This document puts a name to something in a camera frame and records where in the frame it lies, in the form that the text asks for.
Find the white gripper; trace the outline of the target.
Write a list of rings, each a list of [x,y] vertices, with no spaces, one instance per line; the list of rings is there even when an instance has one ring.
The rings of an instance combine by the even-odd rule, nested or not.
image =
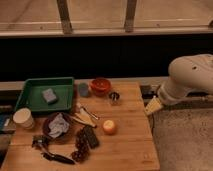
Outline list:
[[[157,91],[158,97],[154,96],[145,106],[146,115],[151,115],[164,105],[175,105],[183,100],[187,95],[187,88],[174,84],[173,82],[164,82]]]

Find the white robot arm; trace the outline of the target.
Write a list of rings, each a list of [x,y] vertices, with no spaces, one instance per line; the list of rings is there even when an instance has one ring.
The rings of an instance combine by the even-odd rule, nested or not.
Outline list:
[[[147,116],[164,106],[181,102],[190,92],[199,90],[213,95],[213,55],[198,54],[174,59],[168,67],[168,78],[145,107]]]

